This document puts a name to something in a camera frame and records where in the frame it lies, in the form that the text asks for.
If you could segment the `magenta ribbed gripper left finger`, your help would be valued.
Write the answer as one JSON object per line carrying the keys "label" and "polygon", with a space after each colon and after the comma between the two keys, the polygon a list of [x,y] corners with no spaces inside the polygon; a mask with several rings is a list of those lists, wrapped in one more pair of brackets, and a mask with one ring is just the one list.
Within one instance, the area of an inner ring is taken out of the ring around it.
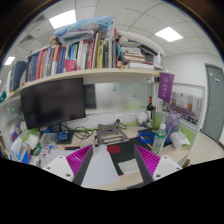
{"label": "magenta ribbed gripper left finger", "polygon": [[57,156],[44,170],[80,186],[92,156],[93,146],[88,145],[68,156]]}

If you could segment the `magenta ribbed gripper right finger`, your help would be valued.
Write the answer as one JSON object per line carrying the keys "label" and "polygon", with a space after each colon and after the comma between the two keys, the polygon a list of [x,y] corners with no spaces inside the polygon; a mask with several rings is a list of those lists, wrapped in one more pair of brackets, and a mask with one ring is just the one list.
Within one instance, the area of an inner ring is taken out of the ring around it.
{"label": "magenta ribbed gripper right finger", "polygon": [[134,156],[145,185],[182,169],[169,156],[160,157],[138,145],[134,146]]}

